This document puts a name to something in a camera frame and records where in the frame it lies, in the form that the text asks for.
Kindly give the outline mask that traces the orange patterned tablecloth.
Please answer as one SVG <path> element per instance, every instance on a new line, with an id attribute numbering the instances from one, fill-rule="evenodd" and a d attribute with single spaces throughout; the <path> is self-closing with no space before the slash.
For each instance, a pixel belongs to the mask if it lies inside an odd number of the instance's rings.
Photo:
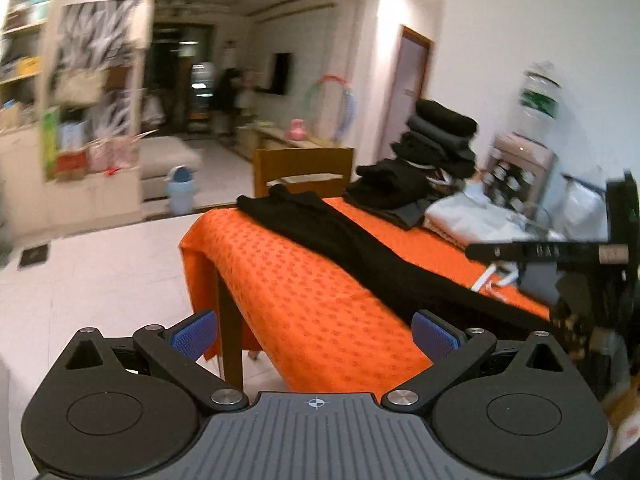
<path id="1" fill-rule="evenodd" d="M 235 208 L 212 209 L 180 242 L 195 311 L 228 292 L 243 324 L 220 342 L 266 352 L 295 392 L 382 396 L 431 366 L 410 328 L 331 260 Z"/>

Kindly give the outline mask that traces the brown door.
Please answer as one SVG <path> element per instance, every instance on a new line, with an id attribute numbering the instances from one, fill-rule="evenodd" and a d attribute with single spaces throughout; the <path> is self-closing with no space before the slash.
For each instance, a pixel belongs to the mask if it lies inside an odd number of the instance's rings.
<path id="1" fill-rule="evenodd" d="M 396 65 L 386 100 L 380 140 L 375 159 L 391 158 L 392 144 L 407 130 L 406 121 L 414 112 L 416 100 L 422 96 L 432 42 L 407 26 L 401 26 Z"/>

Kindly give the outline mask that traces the wooden chair behind table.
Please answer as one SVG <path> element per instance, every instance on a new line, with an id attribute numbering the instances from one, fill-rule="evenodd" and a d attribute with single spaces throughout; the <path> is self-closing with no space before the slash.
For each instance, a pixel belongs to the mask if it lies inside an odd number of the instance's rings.
<path id="1" fill-rule="evenodd" d="M 341 196 L 352 178 L 354 154 L 353 148 L 254 151 L 254 196 L 267 196 L 273 183 L 282 183 L 291 193 L 310 191 L 321 198 Z"/>

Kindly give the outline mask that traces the wall television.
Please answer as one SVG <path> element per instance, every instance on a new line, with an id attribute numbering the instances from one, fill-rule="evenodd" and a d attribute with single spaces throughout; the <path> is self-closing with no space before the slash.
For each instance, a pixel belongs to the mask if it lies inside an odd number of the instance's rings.
<path id="1" fill-rule="evenodd" d="M 292 66 L 292 53 L 279 52 L 273 55 L 273 66 L 268 92 L 275 96 L 285 96 L 288 92 L 288 78 Z"/>

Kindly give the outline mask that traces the black trousers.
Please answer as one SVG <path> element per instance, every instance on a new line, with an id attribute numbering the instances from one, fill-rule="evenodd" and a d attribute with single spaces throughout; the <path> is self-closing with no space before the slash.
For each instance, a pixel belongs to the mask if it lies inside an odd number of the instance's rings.
<path id="1" fill-rule="evenodd" d="M 536 314 L 401 258 L 314 192 L 294 194 L 278 184 L 265 197 L 239 196 L 236 206 L 264 228 L 333 261 L 406 324 L 427 310 L 460 330 L 480 327 L 503 339 L 552 331 Z"/>

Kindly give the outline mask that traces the pink water dispenser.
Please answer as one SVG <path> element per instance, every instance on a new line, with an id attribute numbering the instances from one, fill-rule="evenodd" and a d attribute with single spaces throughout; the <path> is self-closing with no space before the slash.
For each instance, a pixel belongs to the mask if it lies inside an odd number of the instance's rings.
<path id="1" fill-rule="evenodd" d="M 531 216 L 544 198 L 558 156 L 550 148 L 507 133 L 496 136 L 482 173 L 484 194 L 498 207 Z"/>

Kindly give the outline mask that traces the white folded hoodie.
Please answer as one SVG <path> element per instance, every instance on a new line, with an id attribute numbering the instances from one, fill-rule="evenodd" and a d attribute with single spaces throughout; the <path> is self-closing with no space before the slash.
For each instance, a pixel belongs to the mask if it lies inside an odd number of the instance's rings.
<path id="1" fill-rule="evenodd" d="M 565 240 L 562 234 L 527 219 L 519 212 L 464 193 L 442 198 L 428 206 L 423 226 L 460 248 L 480 243 Z"/>

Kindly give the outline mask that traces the stack of dark folded clothes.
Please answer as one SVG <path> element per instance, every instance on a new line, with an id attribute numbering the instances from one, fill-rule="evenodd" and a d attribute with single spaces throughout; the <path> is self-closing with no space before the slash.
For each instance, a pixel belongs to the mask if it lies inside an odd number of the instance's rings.
<path id="1" fill-rule="evenodd" d="M 420 99 L 392 156 L 359 166 L 345 202 L 394 226 L 420 226 L 427 208 L 464 188 L 476 171 L 471 142 L 477 122 L 433 100 Z"/>

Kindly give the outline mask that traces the water bottle on dispenser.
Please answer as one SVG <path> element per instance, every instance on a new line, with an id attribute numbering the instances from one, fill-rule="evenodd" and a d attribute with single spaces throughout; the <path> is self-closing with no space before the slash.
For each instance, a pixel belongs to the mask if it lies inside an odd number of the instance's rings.
<path id="1" fill-rule="evenodd" d="M 524 70 L 512 113 L 512 131 L 529 141 L 546 144 L 558 118 L 561 89 L 550 61 L 533 63 Z"/>

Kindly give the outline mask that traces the blue trash bin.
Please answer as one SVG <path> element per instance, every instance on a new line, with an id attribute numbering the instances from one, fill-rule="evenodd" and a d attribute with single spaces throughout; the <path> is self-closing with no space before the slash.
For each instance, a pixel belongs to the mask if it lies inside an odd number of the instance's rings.
<path id="1" fill-rule="evenodd" d="M 165 179 L 169 209 L 175 216 L 190 214 L 194 209 L 195 182 L 187 166 L 175 166 Z"/>

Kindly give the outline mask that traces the white shelving unit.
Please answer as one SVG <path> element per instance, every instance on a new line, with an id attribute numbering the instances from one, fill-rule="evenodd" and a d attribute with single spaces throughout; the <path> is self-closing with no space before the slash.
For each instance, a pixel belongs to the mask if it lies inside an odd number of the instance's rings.
<path id="1" fill-rule="evenodd" d="M 154 2 L 6 0 L 1 210 L 16 238 L 141 219 Z"/>

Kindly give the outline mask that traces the beige sofa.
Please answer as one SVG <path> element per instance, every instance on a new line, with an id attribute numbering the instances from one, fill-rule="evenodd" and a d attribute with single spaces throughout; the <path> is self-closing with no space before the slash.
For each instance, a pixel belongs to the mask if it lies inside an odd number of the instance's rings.
<path id="1" fill-rule="evenodd" d="M 139 143 L 142 200 L 166 198 L 165 179 L 175 167 L 198 172 L 201 164 L 201 153 L 176 136 L 146 136 Z"/>

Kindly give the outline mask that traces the colourful hula hoop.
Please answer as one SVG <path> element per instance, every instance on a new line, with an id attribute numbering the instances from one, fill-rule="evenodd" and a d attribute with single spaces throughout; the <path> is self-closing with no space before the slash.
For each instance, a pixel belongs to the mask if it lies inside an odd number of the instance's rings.
<path id="1" fill-rule="evenodd" d="M 356 109 L 355 92 L 344 77 L 321 76 L 303 100 L 306 135 L 322 146 L 341 145 L 356 118 Z"/>

